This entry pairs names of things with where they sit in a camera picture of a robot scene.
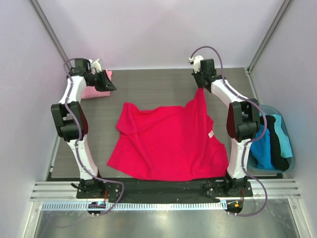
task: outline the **cable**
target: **cable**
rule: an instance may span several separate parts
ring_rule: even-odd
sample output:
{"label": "cable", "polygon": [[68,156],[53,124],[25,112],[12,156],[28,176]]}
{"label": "cable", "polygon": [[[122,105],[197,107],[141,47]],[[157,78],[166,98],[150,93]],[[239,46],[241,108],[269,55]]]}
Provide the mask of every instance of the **cable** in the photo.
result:
{"label": "cable", "polygon": [[197,51],[199,51],[199,50],[201,50],[201,49],[204,49],[204,48],[211,49],[211,50],[213,50],[213,51],[217,54],[217,56],[218,56],[218,58],[219,58],[219,62],[220,62],[221,77],[222,77],[222,82],[223,82],[224,86],[225,86],[233,95],[235,95],[237,98],[240,98],[240,99],[242,99],[242,100],[244,100],[244,101],[246,101],[246,102],[252,104],[253,106],[255,106],[256,109],[257,109],[257,110],[262,114],[262,116],[263,116],[263,121],[264,121],[264,129],[263,129],[263,132],[261,133],[261,135],[260,135],[258,138],[249,140],[249,141],[247,141],[247,142],[244,144],[244,148],[243,148],[243,152],[242,152],[241,165],[242,165],[242,170],[243,170],[243,172],[244,172],[247,176],[249,176],[250,178],[252,178],[252,179],[254,179],[255,181],[257,181],[257,182],[262,186],[262,188],[263,188],[263,190],[264,190],[264,193],[265,193],[265,202],[264,202],[262,208],[261,208],[259,211],[255,212],[255,213],[251,213],[251,214],[235,214],[235,213],[230,212],[231,215],[239,216],[239,217],[250,217],[250,216],[254,216],[254,215],[260,213],[260,212],[266,207],[266,205],[267,205],[267,191],[266,191],[266,188],[265,188],[265,186],[263,185],[263,183],[262,183],[259,179],[257,179],[256,177],[254,177],[253,175],[249,174],[249,173],[247,172],[247,170],[244,168],[244,157],[245,157],[245,154],[246,154],[246,152],[247,152],[247,145],[250,144],[250,143],[252,143],[252,142],[256,142],[256,141],[260,140],[260,139],[264,136],[264,134],[265,134],[265,132],[266,132],[267,121],[266,121],[266,118],[265,118],[265,114],[264,114],[264,112],[262,111],[262,109],[261,109],[256,103],[252,102],[251,100],[249,100],[249,99],[247,99],[247,98],[245,98],[245,97],[242,97],[242,96],[238,95],[238,94],[226,83],[225,78],[224,78],[224,69],[223,69],[222,59],[221,59],[221,57],[220,57],[220,54],[218,53],[218,51],[217,51],[214,47],[211,47],[211,46],[202,46],[202,47],[199,47],[198,49],[196,49],[196,50],[192,53],[192,55],[190,56],[190,58],[192,58],[192,57],[194,56],[194,54],[195,54]]}
{"label": "cable", "polygon": [[67,65],[66,65],[66,64],[67,64],[68,62],[70,62],[70,61],[72,61],[72,60],[76,60],[76,59],[78,59],[78,58],[69,59],[68,61],[66,61],[66,62],[64,63],[63,67],[64,67],[65,72],[66,72],[66,75],[67,75],[67,77],[69,78],[69,81],[70,81],[70,87],[69,87],[69,90],[68,90],[68,92],[67,92],[66,99],[65,99],[65,108],[66,108],[66,110],[71,114],[71,116],[73,117],[73,119],[74,119],[74,121],[75,121],[75,123],[76,123],[76,126],[77,126],[77,128],[78,128],[78,132],[79,132],[78,139],[75,141],[75,151],[76,151],[76,155],[77,155],[77,158],[78,158],[78,162],[79,162],[80,166],[83,168],[83,170],[84,170],[87,174],[89,174],[91,177],[93,177],[94,179],[97,179],[97,180],[102,181],[102,182],[117,183],[117,184],[121,185],[121,187],[122,187],[121,193],[120,193],[118,199],[116,200],[116,202],[115,202],[109,209],[107,209],[107,210],[101,212],[101,213],[99,214],[99,215],[101,216],[101,215],[107,214],[109,211],[111,211],[111,210],[115,207],[115,205],[117,205],[117,203],[121,200],[122,195],[123,195],[123,192],[124,192],[124,183],[122,183],[122,182],[120,182],[120,181],[114,181],[114,180],[108,180],[108,179],[104,179],[104,178],[99,178],[99,177],[93,175],[88,169],[86,169],[86,167],[84,166],[83,162],[82,162],[81,159],[80,159],[79,150],[78,150],[78,141],[81,140],[83,134],[82,134],[82,131],[81,131],[81,128],[80,128],[80,123],[79,123],[79,121],[78,121],[76,115],[72,112],[72,110],[69,108],[69,106],[68,106],[68,104],[67,104],[67,103],[68,103],[69,96],[70,96],[70,93],[71,93],[71,90],[72,90],[72,88],[73,88],[73,79],[72,79],[72,77],[70,76],[70,74],[69,74],[69,72],[68,72],[68,69],[67,69]]}

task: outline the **shiny concrete floor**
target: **shiny concrete floor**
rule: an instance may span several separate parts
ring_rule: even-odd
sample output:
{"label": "shiny concrete floor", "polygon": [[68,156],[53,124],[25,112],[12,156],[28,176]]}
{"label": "shiny concrete floor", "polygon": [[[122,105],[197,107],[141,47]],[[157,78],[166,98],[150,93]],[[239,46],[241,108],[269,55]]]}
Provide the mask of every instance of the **shiny concrete floor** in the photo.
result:
{"label": "shiny concrete floor", "polygon": [[[106,165],[119,139],[115,125],[123,103],[134,103],[141,110],[159,106],[184,106],[194,98],[197,90],[191,73],[191,69],[114,71],[112,80],[117,91],[112,92],[110,97],[82,100],[81,106],[89,124],[89,148],[104,178],[129,177]],[[253,97],[243,68],[225,69],[225,77],[238,92],[246,97]],[[230,141],[226,132],[227,108],[218,97],[208,91],[205,94],[208,114],[214,120],[214,133],[225,145],[230,157]],[[74,156],[63,140],[58,146],[52,177],[79,177]]]}
{"label": "shiny concrete floor", "polygon": [[[243,213],[263,200],[246,200]],[[287,199],[269,200],[253,217],[223,210],[111,212],[91,218],[86,211],[42,212],[35,238],[299,238]],[[60,229],[56,226],[68,226]]]}

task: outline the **garment tag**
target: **garment tag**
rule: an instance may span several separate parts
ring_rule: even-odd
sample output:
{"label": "garment tag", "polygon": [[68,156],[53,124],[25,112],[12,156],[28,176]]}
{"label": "garment tag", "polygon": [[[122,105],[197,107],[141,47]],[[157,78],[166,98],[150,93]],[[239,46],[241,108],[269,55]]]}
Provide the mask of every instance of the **garment tag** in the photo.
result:
{"label": "garment tag", "polygon": [[213,131],[211,130],[211,132],[208,133],[209,138],[213,137]]}

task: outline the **pile of clothes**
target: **pile of clothes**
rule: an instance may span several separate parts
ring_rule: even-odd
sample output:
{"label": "pile of clothes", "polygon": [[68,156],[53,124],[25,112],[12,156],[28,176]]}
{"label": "pile of clothes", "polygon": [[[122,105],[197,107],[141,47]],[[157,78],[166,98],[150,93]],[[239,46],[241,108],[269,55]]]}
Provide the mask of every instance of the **pile of clothes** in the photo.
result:
{"label": "pile of clothes", "polygon": [[[281,127],[282,116],[274,114],[265,117],[267,120],[266,132],[260,140],[252,143],[251,153],[258,162],[258,169],[286,171],[290,166],[287,158],[293,157],[293,153],[289,138]],[[263,132],[263,117],[260,117],[260,123],[260,131],[256,138]]]}

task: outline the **pink cloth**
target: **pink cloth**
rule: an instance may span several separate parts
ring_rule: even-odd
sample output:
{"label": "pink cloth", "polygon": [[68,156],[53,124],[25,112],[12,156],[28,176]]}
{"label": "pink cloth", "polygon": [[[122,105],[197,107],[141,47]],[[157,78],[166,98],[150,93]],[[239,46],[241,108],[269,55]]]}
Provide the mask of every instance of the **pink cloth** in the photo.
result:
{"label": "pink cloth", "polygon": [[210,133],[212,125],[204,89],[198,89],[185,107],[140,111],[124,103],[116,126],[120,138],[107,165],[146,180],[222,177],[228,167],[227,153]]}
{"label": "pink cloth", "polygon": [[[108,78],[111,81],[111,76],[112,76],[112,71],[106,70]],[[87,99],[87,98],[98,98],[98,97],[107,97],[110,96],[110,92],[98,92],[95,87],[86,87],[84,89],[82,99]]]}

